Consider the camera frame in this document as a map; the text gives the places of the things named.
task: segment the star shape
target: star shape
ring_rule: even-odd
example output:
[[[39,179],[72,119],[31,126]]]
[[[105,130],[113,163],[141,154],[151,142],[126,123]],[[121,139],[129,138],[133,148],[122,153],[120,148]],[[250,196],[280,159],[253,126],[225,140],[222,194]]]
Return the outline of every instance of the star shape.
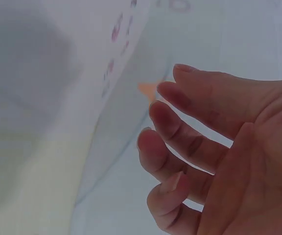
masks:
[[[156,99],[156,89],[160,82],[138,84],[138,90],[147,97],[149,105]]]

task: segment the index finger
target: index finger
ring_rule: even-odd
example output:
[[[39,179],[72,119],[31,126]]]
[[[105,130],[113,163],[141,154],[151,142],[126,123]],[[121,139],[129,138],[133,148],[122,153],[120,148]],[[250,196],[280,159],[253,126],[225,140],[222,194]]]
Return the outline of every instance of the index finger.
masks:
[[[244,122],[255,122],[282,97],[282,81],[244,79],[187,65],[176,65],[173,73],[180,89],[195,105]]]

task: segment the paper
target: paper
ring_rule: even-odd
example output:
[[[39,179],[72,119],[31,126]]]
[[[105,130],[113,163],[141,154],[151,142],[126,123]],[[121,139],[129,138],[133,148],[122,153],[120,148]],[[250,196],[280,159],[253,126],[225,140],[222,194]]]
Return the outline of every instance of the paper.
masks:
[[[0,234],[67,235],[150,0],[0,0]]]

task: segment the fingernail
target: fingernail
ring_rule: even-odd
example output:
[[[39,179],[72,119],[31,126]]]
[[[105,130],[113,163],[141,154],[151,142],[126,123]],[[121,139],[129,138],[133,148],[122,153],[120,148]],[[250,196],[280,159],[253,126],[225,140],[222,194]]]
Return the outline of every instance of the fingernail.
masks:
[[[141,130],[141,133],[144,132],[144,131],[148,131],[148,130],[152,130],[151,127],[145,127],[145,128],[143,128],[143,129]]]
[[[169,178],[164,183],[162,183],[162,185],[160,187],[160,193],[166,194],[166,193],[173,192],[174,190],[176,190],[177,185],[178,185],[179,180],[180,180],[180,177],[182,175],[183,175],[183,172],[181,171],[181,172],[173,175],[171,178]]]
[[[196,68],[189,66],[189,65],[183,65],[183,64],[176,64],[175,68],[178,70],[181,70],[183,72],[192,72],[194,70],[197,70]]]

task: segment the skin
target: skin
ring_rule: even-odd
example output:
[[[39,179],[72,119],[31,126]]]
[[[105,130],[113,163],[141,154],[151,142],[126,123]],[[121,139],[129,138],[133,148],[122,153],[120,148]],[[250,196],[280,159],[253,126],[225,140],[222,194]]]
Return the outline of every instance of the skin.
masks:
[[[209,140],[168,105],[152,103],[156,131],[144,129],[137,145],[141,165],[162,183],[147,199],[158,227],[171,235],[282,235],[282,81],[186,65],[173,74],[175,83],[158,86],[163,98],[234,143]],[[203,211],[184,205],[186,199]]]

